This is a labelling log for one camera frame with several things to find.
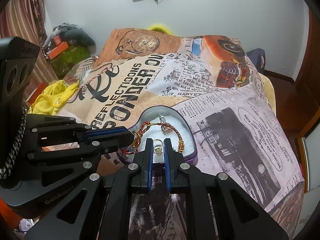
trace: triangular cutout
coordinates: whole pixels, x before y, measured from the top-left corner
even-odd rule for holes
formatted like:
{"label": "triangular cutout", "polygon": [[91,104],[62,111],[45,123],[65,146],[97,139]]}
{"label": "triangular cutout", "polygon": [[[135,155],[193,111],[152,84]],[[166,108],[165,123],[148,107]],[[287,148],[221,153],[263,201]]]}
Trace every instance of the triangular cutout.
{"label": "triangular cutout", "polygon": [[236,190],[231,190],[230,194],[233,199],[233,203],[236,206],[241,223],[244,224],[250,220],[258,218],[258,212]]}
{"label": "triangular cutout", "polygon": [[52,183],[57,182],[60,179],[65,178],[66,176],[72,174],[73,169],[62,169],[54,171],[43,171],[41,173],[41,184],[44,187],[51,185]]}
{"label": "triangular cutout", "polygon": [[63,209],[57,214],[57,218],[69,224],[74,224],[82,206],[83,200],[87,195],[87,191],[83,189],[77,196],[75,196]]}

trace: wall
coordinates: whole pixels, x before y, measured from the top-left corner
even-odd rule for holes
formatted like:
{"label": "wall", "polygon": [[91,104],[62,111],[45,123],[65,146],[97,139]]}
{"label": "wall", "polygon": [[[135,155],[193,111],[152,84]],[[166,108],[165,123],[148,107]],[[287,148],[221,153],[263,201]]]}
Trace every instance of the wall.
{"label": "wall", "polygon": [[296,77],[308,37],[303,0],[45,0],[45,5],[46,27],[80,25],[95,40],[97,54],[113,29],[159,23],[177,36],[238,38],[245,51],[266,51],[266,69]]}

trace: curtain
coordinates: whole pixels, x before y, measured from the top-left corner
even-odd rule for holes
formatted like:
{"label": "curtain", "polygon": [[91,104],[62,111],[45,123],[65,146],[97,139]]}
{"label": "curtain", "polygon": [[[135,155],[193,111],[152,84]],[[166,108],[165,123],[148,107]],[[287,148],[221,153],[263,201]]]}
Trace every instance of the curtain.
{"label": "curtain", "polygon": [[[10,0],[0,14],[0,38],[19,36],[41,47],[47,38],[44,20],[44,0]],[[53,68],[40,51],[30,84],[25,90],[25,98],[41,82],[49,83],[57,79]]]}

